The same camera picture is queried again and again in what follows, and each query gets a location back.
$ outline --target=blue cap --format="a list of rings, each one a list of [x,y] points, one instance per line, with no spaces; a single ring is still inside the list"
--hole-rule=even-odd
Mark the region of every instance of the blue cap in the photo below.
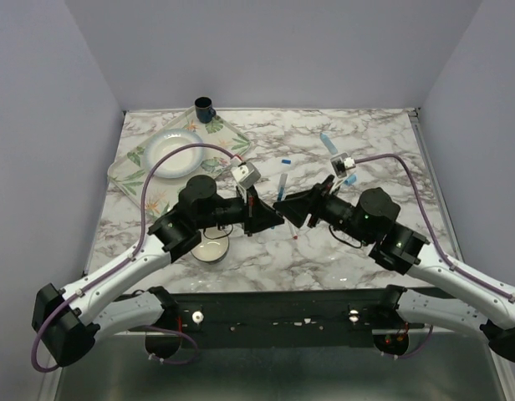
[[[326,149],[328,149],[328,152],[330,152],[331,155],[335,155],[338,153],[337,148],[334,146],[330,138],[322,132],[320,135],[321,141],[323,142],[323,145],[326,146]]]
[[[351,186],[356,182],[356,174],[352,174],[349,178],[347,178],[344,182],[345,185]]]

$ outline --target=small bowl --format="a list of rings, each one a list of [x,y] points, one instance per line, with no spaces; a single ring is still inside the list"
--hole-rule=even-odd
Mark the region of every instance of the small bowl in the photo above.
[[[230,240],[224,230],[219,230],[216,227],[208,228],[206,230],[206,238],[201,235],[201,242],[195,246],[191,254],[198,260],[204,263],[214,265],[220,262],[227,255],[230,248]]]

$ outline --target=white plate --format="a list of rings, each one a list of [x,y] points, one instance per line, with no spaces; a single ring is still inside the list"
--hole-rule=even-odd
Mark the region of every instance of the white plate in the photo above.
[[[148,170],[151,170],[156,163],[173,150],[183,145],[203,143],[201,138],[194,132],[186,129],[169,129],[160,132],[152,137],[146,146],[144,156]],[[204,157],[204,148],[192,148],[183,150],[166,160],[156,170],[154,175],[161,178],[179,178],[196,170]]]

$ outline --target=metal floor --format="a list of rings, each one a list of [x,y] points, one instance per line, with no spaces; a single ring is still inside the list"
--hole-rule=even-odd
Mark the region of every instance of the metal floor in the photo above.
[[[504,400],[486,346],[437,333],[413,358],[375,349],[204,350],[192,365],[149,361],[144,337],[120,335],[63,370],[58,401]]]

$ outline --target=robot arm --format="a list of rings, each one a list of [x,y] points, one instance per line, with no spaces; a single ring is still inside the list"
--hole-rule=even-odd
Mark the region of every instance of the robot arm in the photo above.
[[[238,223],[251,236],[283,224],[283,218],[259,200],[253,187],[259,174],[251,164],[239,166],[234,176],[237,196],[230,199],[217,194],[211,177],[191,178],[178,195],[178,203],[149,228],[142,243],[135,243],[93,274],[60,290],[48,284],[38,291],[32,323],[36,332],[52,313],[61,309],[41,336],[59,366],[76,362],[101,338],[152,325],[170,315],[175,303],[164,288],[151,288],[138,297],[114,301],[142,278],[197,246],[201,241],[200,229]],[[96,284],[85,291],[85,286],[92,282]]]
[[[310,215],[309,227],[323,220],[364,246],[375,244],[369,257],[379,266],[429,282],[457,298],[397,290],[390,306],[406,322],[484,337],[494,352],[515,362],[515,287],[448,255],[441,257],[423,235],[395,221],[400,207],[381,188],[364,191],[352,206],[334,195],[333,182],[330,175],[311,190],[289,195],[273,207],[297,227]]]

